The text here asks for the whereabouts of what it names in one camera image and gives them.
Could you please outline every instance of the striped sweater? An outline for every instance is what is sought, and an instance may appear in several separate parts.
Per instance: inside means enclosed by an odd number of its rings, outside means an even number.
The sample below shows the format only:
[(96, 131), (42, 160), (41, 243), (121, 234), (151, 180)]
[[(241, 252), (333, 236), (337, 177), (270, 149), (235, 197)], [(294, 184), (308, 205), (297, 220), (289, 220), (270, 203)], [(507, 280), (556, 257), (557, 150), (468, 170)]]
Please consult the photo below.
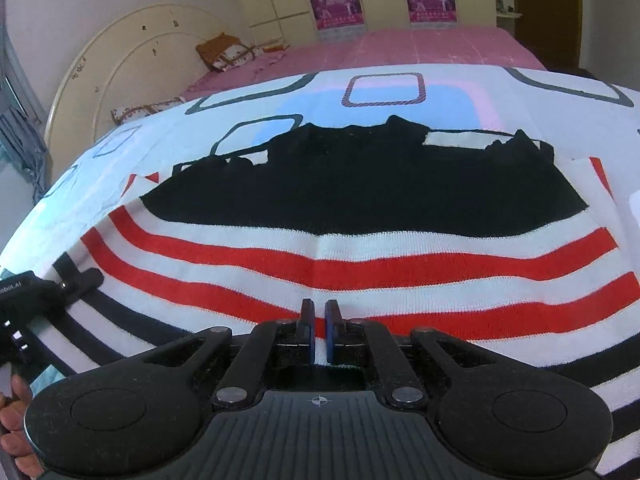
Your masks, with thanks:
[(598, 470), (640, 477), (640, 285), (607, 221), (602, 167), (563, 174), (553, 148), (522, 132), (485, 149), (433, 138), (396, 117), (308, 124), (178, 165), (164, 182), (148, 176), (155, 187), (48, 276), (98, 267), (104, 285), (34, 321), (30, 337), (69, 375), (209, 326), (245, 333), (293, 318), (302, 298), (336, 299), (345, 317), (399, 334), (434, 326), (593, 388), (614, 419)]

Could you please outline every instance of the human hand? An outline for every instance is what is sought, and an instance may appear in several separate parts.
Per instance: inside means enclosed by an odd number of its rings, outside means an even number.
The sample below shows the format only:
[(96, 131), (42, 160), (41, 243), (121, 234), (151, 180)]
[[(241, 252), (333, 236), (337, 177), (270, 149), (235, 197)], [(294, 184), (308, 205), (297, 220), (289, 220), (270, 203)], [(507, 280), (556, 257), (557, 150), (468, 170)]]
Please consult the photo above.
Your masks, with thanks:
[(11, 390), (18, 398), (11, 402), (0, 393), (0, 423), (11, 433), (0, 437), (0, 446), (7, 453), (15, 456), (15, 465), (18, 469), (32, 478), (37, 478), (44, 470), (38, 458), (31, 449), (29, 441), (24, 433), (24, 412), (33, 399), (31, 387), (23, 378), (14, 375), (11, 378)]

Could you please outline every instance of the white headboard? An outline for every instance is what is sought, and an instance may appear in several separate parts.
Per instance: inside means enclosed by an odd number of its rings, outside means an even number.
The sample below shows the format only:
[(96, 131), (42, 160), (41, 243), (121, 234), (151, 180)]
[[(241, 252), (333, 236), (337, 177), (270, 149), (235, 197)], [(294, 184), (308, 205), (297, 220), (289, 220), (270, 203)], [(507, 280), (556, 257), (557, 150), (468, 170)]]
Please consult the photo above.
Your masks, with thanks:
[(69, 68), (49, 113), (51, 181), (114, 128), (112, 109), (170, 99), (205, 75), (195, 46), (223, 31), (206, 10), (159, 4), (98, 33)]

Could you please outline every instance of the white stripe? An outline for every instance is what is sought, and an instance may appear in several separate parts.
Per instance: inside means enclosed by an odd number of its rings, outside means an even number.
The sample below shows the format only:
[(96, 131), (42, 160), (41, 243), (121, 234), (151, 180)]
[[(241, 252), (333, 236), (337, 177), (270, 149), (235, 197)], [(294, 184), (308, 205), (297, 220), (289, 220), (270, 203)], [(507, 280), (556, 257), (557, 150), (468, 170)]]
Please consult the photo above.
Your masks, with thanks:
[(147, 253), (130, 245), (108, 222), (102, 222), (98, 229), (108, 247), (121, 260), (139, 269), (182, 282), (219, 285), (289, 310), (299, 309), (301, 298), (311, 298), (322, 305), (335, 299), (348, 317), (465, 312), (535, 301), (563, 304), (584, 298), (628, 272), (616, 249), (575, 272), (544, 282), (498, 276), (443, 285), (334, 291), (272, 278), (242, 267), (191, 264)]
[[(502, 144), (513, 139), (512, 136), (486, 134), (482, 132), (429, 132), (423, 146), (443, 146), (449, 148), (473, 148), (484, 150), (496, 140)], [(540, 148), (540, 141), (532, 141)]]
[(628, 251), (625, 230), (616, 203), (604, 187), (591, 161), (588, 158), (569, 161), (560, 158), (556, 160), (556, 166), (589, 204), (588, 213), (594, 222), (607, 228), (623, 252)]
[(155, 348), (113, 324), (84, 301), (76, 301), (67, 312), (95, 338), (125, 357)]
[(266, 164), (269, 156), (267, 154), (267, 150), (264, 150), (263, 152), (247, 153), (246, 155), (243, 155), (242, 158), (247, 158), (254, 166), (257, 166), (258, 164)]
[(316, 236), (289, 229), (167, 222), (153, 216), (140, 200), (134, 200), (126, 207), (136, 223), (149, 233), (198, 244), (273, 249), (316, 260), (348, 262), (444, 252), (535, 258), (584, 238), (598, 228), (590, 215), (583, 211), (571, 218), (512, 237), (469, 238), (427, 232)]
[(640, 367), (592, 388), (613, 412), (640, 399)]
[(602, 454), (596, 471), (606, 475), (637, 456), (640, 456), (640, 430), (609, 444)]
[(29, 329), (42, 341), (44, 346), (76, 373), (79, 374), (98, 367), (84, 352), (81, 352), (69, 339), (56, 330), (49, 321), (38, 317), (31, 322)]
[(565, 332), (474, 341), (498, 354), (533, 366), (569, 363), (611, 348), (640, 332), (640, 300), (597, 323)]
[(326, 360), (326, 340), (316, 337), (316, 364), (327, 365)]
[[(88, 256), (86, 248), (81, 243), (72, 247), (69, 254), (81, 270), (97, 267), (97, 264)], [(215, 324), (230, 326), (228, 323), (233, 320), (233, 318), (228, 318), (227, 316), (203, 311), (199, 308), (176, 305), (161, 298), (156, 298), (124, 285), (106, 274), (105, 285), (103, 285), (102, 290), (137, 312), (181, 326), (192, 332), (204, 330)], [(319, 305), (321, 307), (324, 305), (324, 301), (316, 301), (316, 306)], [(316, 314), (319, 317), (323, 316), (322, 308), (318, 308)], [(220, 316), (227, 318), (229, 321), (220, 320), (220, 322), (217, 322), (209, 320), (208, 316)], [(602, 352), (635, 336), (640, 332), (638, 319), (640, 319), (640, 301), (636, 301), (607, 319), (572, 332), (483, 340), (475, 341), (475, 343), (533, 366), (551, 366), (572, 362), (576, 359)], [(245, 328), (237, 327), (232, 329), (234, 333), (248, 333), (253, 326), (254, 323), (246, 322)]]

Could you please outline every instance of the metal screw head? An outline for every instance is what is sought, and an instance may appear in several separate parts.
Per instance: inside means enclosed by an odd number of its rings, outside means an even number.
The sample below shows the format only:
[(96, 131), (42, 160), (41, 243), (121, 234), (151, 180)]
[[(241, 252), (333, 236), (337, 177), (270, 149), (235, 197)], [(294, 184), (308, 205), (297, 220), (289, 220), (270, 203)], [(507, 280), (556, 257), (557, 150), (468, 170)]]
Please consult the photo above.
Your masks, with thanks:
[(241, 400), (245, 400), (246, 396), (247, 392), (236, 386), (222, 388), (216, 393), (216, 397), (221, 402), (240, 402)]
[(411, 386), (402, 386), (393, 390), (391, 396), (398, 402), (418, 402), (422, 399), (422, 392)]

